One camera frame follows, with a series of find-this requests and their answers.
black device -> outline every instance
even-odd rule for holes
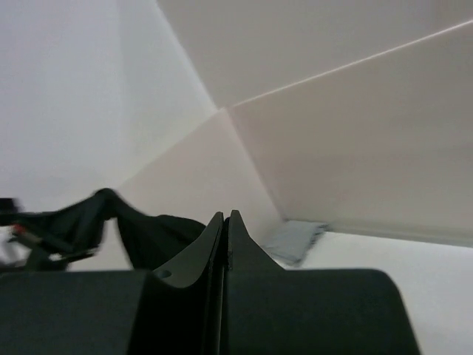
[[[419,354],[386,274],[286,271],[238,211],[153,271],[3,274],[0,306],[9,355]]]

black cloth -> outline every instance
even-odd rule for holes
[[[134,268],[153,270],[196,240],[205,226],[196,220],[162,214],[156,217],[133,209],[111,189],[56,212],[0,215],[0,226],[34,226],[72,247],[93,249],[102,241],[106,220],[116,218],[118,231]],[[50,252],[59,252],[50,246]]]

white wall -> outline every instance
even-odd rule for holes
[[[158,0],[218,106],[473,16],[471,0]]]
[[[0,3],[0,195],[117,186],[214,105],[152,0]]]
[[[470,21],[236,105],[283,215],[471,246],[472,53]]]
[[[144,213],[173,214],[204,224],[215,212],[229,216],[238,209],[256,241],[282,223],[225,110],[154,159],[118,191]],[[75,270],[128,267],[112,224],[98,255],[75,263]]]
[[[473,354],[473,249],[326,233],[302,267],[385,271],[401,291],[422,354]]]

gray fabric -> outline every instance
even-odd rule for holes
[[[274,259],[289,266],[299,266],[309,249],[326,230],[326,223],[289,220],[262,245],[262,248]]]

